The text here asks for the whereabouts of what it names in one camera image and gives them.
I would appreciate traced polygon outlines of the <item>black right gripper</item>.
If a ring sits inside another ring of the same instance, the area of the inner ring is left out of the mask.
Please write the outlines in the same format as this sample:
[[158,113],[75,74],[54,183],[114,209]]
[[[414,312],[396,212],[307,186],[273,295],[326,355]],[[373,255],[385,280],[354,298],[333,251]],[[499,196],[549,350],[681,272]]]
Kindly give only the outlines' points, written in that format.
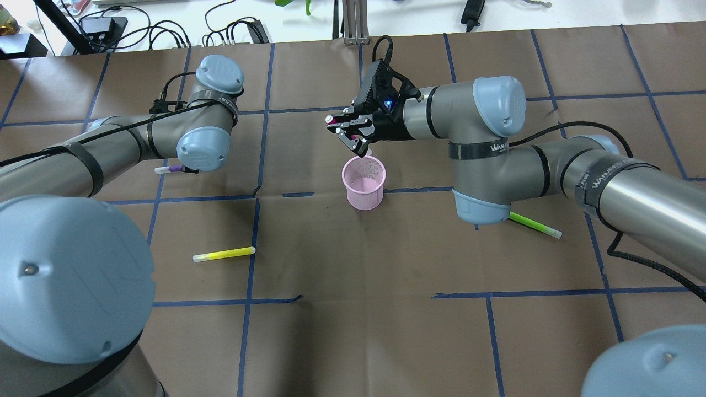
[[404,105],[409,99],[420,101],[422,97],[419,88],[387,61],[375,60],[353,103],[355,113],[328,115],[325,128],[338,133],[346,148],[363,158],[371,155],[370,143],[413,140],[404,123]]

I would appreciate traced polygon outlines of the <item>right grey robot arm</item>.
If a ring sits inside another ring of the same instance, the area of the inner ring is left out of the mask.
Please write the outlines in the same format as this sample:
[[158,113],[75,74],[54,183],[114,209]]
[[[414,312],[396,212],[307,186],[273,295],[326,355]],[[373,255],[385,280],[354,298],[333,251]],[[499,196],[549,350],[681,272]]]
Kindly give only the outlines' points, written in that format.
[[577,125],[608,136],[511,142],[523,128],[526,105],[512,76],[419,89],[375,60],[350,105],[325,123],[360,158],[380,141],[445,139],[460,219],[500,223],[516,201],[562,195],[615,232],[608,255],[660,271],[704,299],[703,289],[677,271],[617,249],[628,236],[704,281],[704,189],[636,158],[623,136],[595,122]]

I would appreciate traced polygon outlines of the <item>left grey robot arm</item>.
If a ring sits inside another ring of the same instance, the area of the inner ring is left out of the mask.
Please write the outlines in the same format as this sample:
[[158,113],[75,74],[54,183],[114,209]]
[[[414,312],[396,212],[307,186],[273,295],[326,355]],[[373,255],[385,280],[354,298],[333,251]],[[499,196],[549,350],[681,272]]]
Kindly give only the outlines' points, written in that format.
[[107,183],[146,160],[226,163],[244,72],[205,56],[175,111],[108,116],[2,162],[2,395],[166,396],[139,341],[156,284],[146,237]]

